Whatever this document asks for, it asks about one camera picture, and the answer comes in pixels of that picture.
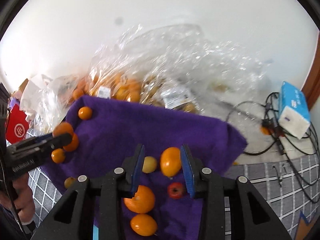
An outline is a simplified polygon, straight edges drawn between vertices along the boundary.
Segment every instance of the purple towel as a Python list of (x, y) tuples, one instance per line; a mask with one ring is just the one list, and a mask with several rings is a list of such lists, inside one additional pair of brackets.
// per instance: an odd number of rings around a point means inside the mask
[[(78, 118), (82, 106), (93, 110), (92, 119)], [(67, 153), (65, 163), (55, 164), (48, 159), (41, 167), (62, 194), (66, 178), (103, 176), (132, 156), (138, 143), (144, 144), (146, 156), (158, 161), (165, 149), (188, 144), (194, 156), (219, 174), (246, 147), (239, 132), (219, 119), (112, 99), (83, 96), (70, 108), (67, 121), (79, 137), (79, 148)], [(179, 200), (169, 198), (167, 187), (175, 181), (184, 182), (182, 170), (173, 180), (159, 170), (140, 177), (140, 184), (150, 187), (156, 196), (150, 215), (158, 223), (158, 231), (149, 239), (197, 239), (202, 200), (193, 200), (189, 195)], [(124, 205), (123, 213), (126, 239), (144, 239), (130, 228), (135, 214)]]

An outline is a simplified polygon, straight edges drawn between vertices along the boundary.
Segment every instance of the finger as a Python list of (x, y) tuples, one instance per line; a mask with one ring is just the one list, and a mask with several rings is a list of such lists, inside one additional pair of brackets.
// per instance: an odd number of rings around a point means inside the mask
[(23, 189), (28, 187), (29, 173), (23, 174), (21, 177), (17, 178), (12, 182), (15, 189)]
[(33, 215), (36, 211), (35, 203), (33, 201), (29, 201), (23, 209), (18, 213), (20, 220), (22, 223), (28, 223), (32, 220)]
[(16, 206), (16, 209), (22, 209), (30, 201), (33, 201), (32, 190), (27, 187), (20, 190), (19, 197), (14, 201), (14, 205)]
[(2, 191), (0, 191), (0, 204), (3, 205), (6, 209), (10, 209), (12, 207), (10, 199)]

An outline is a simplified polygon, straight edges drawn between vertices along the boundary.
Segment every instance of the red fruit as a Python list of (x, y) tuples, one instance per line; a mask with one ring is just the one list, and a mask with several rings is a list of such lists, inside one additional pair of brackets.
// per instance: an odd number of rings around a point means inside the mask
[(185, 187), (180, 182), (173, 182), (168, 186), (168, 195), (173, 199), (179, 199), (184, 195)]

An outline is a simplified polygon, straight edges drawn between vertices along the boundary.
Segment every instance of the barcode label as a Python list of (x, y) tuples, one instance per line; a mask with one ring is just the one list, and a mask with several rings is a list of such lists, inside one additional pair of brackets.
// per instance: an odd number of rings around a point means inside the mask
[(111, 89), (107, 87), (99, 87), (98, 89), (98, 98), (110, 98), (111, 95)]
[(189, 103), (192, 101), (190, 94), (185, 91), (184, 93), (174, 92), (163, 96), (164, 106), (167, 109), (174, 109), (177, 106)]

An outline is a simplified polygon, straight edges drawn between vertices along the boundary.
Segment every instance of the brown wooden door frame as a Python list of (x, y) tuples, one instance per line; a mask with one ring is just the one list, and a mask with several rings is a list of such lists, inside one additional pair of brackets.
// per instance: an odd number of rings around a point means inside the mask
[(320, 95), (320, 37), (318, 37), (316, 55), (302, 92), (306, 97), (309, 109), (311, 109)]

